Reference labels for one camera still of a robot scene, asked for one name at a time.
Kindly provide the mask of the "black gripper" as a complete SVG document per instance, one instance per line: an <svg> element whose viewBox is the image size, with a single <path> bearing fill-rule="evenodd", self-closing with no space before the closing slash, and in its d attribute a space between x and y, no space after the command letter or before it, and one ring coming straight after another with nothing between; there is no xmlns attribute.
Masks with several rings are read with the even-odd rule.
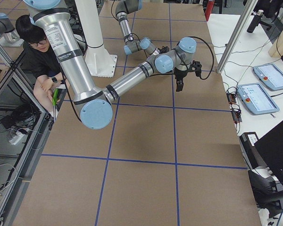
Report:
<svg viewBox="0 0 283 226"><path fill-rule="evenodd" d="M176 92L181 92L183 90L184 82L183 79L184 77L187 76L187 74L190 72L190 68L182 71L179 70L178 68L174 69L174 75L176 79Z"/></svg>

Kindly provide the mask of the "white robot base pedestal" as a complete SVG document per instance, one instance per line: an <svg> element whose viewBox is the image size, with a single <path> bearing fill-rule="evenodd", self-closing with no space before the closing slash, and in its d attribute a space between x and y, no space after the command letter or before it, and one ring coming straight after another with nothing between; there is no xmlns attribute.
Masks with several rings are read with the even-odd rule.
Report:
<svg viewBox="0 0 283 226"><path fill-rule="evenodd" d="M76 0L76 8L86 41L85 62L92 76L112 78L117 56L104 46L98 10L94 0Z"/></svg>

